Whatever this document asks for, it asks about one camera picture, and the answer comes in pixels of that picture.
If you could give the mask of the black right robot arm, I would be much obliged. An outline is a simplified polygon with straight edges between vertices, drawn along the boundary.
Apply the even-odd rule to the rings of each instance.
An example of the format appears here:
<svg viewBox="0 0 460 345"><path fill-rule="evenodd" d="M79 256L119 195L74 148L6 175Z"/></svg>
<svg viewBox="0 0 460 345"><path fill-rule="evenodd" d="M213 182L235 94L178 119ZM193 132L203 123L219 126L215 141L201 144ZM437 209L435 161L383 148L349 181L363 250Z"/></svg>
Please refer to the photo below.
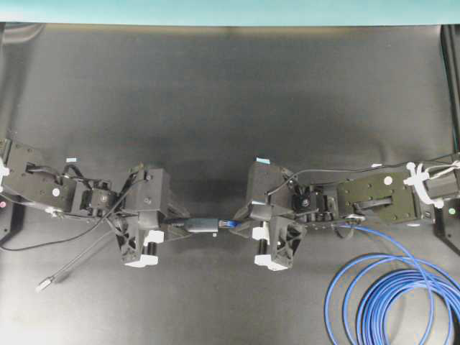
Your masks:
<svg viewBox="0 0 460 345"><path fill-rule="evenodd" d="M311 169L291 172L256 160L249 170L245 204L232 220L172 218L176 236L227 229L257 241L254 263L290 269L311 229L353 229L371 217L384 224L433 222L434 212L459 197L459 153L428 161L350 170L352 179L302 183Z"/></svg>

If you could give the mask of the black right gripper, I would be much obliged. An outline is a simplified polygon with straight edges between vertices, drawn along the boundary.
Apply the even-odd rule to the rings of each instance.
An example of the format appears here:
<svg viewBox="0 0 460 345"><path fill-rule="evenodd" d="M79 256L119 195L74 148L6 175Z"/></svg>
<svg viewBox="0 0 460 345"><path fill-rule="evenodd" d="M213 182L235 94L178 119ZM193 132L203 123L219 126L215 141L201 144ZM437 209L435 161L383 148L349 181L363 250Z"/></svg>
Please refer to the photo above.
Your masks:
<svg viewBox="0 0 460 345"><path fill-rule="evenodd" d="M293 266L295 253L306 235L305 227L295 220L294 192L286 183L288 173L274 164L253 162L248 175L247 204L235 213L233 220L238 225L229 230L237 236L252 238L252 229L267 222L271 262L266 268L271 271Z"/></svg>

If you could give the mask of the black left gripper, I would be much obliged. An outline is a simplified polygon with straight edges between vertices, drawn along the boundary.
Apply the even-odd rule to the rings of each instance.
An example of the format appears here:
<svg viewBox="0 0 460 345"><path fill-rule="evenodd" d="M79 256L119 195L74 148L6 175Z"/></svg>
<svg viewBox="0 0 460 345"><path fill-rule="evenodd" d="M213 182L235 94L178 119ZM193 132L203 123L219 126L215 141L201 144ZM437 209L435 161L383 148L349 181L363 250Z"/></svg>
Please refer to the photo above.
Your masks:
<svg viewBox="0 0 460 345"><path fill-rule="evenodd" d="M190 212L170 189L170 176L164 169L144 164L132 168L123 194L117 241L121 261L127 267L149 267L142 262L142 251L150 230L163 231L164 242L190 237L185 230Z"/></svg>

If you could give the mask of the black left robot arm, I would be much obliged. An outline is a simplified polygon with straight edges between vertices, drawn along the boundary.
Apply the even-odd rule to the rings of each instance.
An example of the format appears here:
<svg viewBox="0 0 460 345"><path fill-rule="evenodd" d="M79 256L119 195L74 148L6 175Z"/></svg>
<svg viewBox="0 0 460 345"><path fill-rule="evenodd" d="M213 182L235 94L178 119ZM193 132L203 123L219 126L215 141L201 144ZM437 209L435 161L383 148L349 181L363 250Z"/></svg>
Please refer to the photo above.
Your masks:
<svg viewBox="0 0 460 345"><path fill-rule="evenodd" d="M87 178L74 164L57 171L36 149L2 139L1 196L57 218L107 223L130 267L156 265L158 244L191 235L185 229L190 214L176 203L170 176L144 164L115 191L109 180Z"/></svg>

